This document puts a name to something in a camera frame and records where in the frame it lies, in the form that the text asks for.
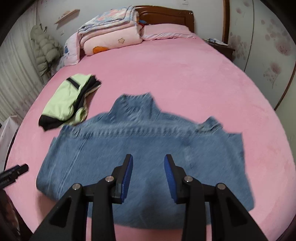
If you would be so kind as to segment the blue denim jacket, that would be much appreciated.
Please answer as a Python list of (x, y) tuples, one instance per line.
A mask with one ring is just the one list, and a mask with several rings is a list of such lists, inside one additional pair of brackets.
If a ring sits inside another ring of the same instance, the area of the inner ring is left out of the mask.
[(113, 209), (118, 225), (156, 230), (183, 226), (185, 208), (171, 198), (165, 175), (167, 154), (201, 183), (224, 183), (247, 210), (254, 208), (242, 135), (225, 132), (213, 117), (193, 123), (164, 113), (148, 93), (122, 95), (109, 112), (62, 127), (41, 165), (37, 189), (59, 200), (74, 183), (97, 183), (128, 154), (133, 170), (127, 200)]

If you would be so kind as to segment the light green black folded garment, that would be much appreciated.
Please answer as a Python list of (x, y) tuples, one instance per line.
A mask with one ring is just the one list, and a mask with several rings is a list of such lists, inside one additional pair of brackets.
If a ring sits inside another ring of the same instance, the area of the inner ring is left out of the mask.
[(45, 105), (38, 125), (48, 131), (83, 122), (88, 116), (87, 97), (100, 86), (101, 81), (92, 74), (68, 77)]

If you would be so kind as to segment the white patterned curtain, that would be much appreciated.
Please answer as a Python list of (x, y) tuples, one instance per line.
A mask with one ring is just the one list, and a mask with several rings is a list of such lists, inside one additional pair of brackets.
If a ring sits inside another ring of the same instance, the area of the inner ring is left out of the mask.
[(39, 23), (34, 3), (1, 44), (1, 123), (13, 115), (22, 120), (48, 80), (39, 76), (30, 37), (32, 27)]

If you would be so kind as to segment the grey-green puffer coat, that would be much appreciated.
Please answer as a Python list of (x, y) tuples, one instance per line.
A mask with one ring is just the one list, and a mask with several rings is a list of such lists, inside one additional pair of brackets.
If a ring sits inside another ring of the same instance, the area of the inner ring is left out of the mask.
[(51, 35), (47, 33), (47, 27), (42, 24), (34, 25), (30, 32), (33, 42), (33, 53), (39, 75), (49, 72), (52, 64), (56, 63), (63, 55), (63, 47)]

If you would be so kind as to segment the light pink cartoon pillow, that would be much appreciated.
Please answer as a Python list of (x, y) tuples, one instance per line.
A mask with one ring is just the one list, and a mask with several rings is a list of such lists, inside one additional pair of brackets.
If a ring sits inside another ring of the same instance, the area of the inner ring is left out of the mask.
[(71, 35), (64, 46), (64, 66), (76, 65), (80, 62), (80, 42), (78, 33)]

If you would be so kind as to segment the pink bed sheet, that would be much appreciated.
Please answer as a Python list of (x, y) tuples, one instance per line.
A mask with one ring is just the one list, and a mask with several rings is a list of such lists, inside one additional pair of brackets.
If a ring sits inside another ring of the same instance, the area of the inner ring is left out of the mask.
[(59, 133), (44, 132), (38, 120), (61, 82), (77, 73), (102, 81), (89, 99), (89, 117), (109, 111), (122, 94), (149, 92), (162, 111), (198, 123), (213, 116), (227, 132), (242, 133), (255, 199), (251, 215), (269, 240), (288, 228), (295, 216), (295, 163), (273, 108), (243, 71), (203, 40), (166, 39), (84, 57), (59, 70), (43, 88), (23, 119), (8, 160), (8, 167), (29, 165), (6, 192), (31, 230), (54, 206), (36, 189), (36, 177)]

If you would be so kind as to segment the folded pink quilt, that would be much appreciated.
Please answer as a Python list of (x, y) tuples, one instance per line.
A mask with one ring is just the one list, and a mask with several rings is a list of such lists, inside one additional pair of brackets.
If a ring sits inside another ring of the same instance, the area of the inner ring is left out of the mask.
[(142, 42), (140, 37), (141, 26), (133, 26), (126, 29), (116, 30), (91, 37), (82, 44), (82, 49), (87, 56), (94, 55), (99, 52), (122, 48), (130, 45), (137, 45)]

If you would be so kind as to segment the dark wooden nightstand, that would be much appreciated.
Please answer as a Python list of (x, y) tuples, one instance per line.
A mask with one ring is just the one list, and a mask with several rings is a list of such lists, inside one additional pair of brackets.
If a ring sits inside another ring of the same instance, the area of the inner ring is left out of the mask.
[(211, 43), (208, 43), (208, 44), (210, 46), (212, 46), (214, 49), (216, 49), (218, 52), (223, 54), (226, 58), (233, 61), (233, 56), (234, 56), (233, 54), (234, 54), (235, 50), (233, 48), (231, 48), (229, 45), (221, 46), (221, 45), (211, 44)]

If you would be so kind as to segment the floral wardrobe door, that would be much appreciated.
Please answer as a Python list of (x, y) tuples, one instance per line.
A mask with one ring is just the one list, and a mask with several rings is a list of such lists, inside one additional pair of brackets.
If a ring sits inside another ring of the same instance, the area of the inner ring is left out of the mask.
[(295, 75), (295, 43), (262, 1), (230, 1), (228, 44), (233, 62), (251, 78), (273, 108)]

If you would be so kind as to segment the papers on nightstand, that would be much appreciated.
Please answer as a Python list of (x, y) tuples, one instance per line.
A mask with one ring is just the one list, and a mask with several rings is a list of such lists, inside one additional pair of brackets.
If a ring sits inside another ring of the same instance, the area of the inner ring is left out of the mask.
[(208, 38), (207, 39), (208, 43), (211, 43), (211, 44), (217, 44), (217, 45), (221, 45), (221, 46), (227, 46), (228, 44), (222, 42), (222, 41), (219, 41), (217, 39), (212, 39), (212, 38)]

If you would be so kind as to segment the folded floral blanket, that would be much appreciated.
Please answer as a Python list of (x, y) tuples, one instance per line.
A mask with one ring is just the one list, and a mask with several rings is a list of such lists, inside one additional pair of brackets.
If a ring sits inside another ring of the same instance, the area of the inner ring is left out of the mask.
[(86, 35), (98, 31), (101, 34), (121, 30), (128, 27), (137, 25), (139, 20), (139, 13), (136, 11), (135, 6), (125, 6), (119, 9), (111, 9), (101, 15), (97, 15), (78, 30), (80, 39)]

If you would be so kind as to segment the dark wooden headboard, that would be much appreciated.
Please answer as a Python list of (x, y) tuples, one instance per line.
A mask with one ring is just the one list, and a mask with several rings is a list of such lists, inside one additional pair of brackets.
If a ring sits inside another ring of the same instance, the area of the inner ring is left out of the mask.
[(194, 14), (192, 11), (171, 9), (162, 6), (136, 6), (139, 19), (147, 25), (178, 24), (184, 25), (195, 32)]

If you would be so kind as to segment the wooden wall shelf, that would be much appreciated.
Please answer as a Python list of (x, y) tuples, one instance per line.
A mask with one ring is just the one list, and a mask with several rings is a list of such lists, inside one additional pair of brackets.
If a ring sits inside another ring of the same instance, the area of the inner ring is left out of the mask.
[(69, 18), (70, 16), (74, 15), (75, 13), (78, 13), (79, 11), (80, 11), (80, 9), (73, 9), (71, 11), (66, 11), (65, 13), (63, 13), (62, 16), (60, 16), (58, 18), (58, 20), (55, 22), (55, 24), (61, 23), (63, 20)]

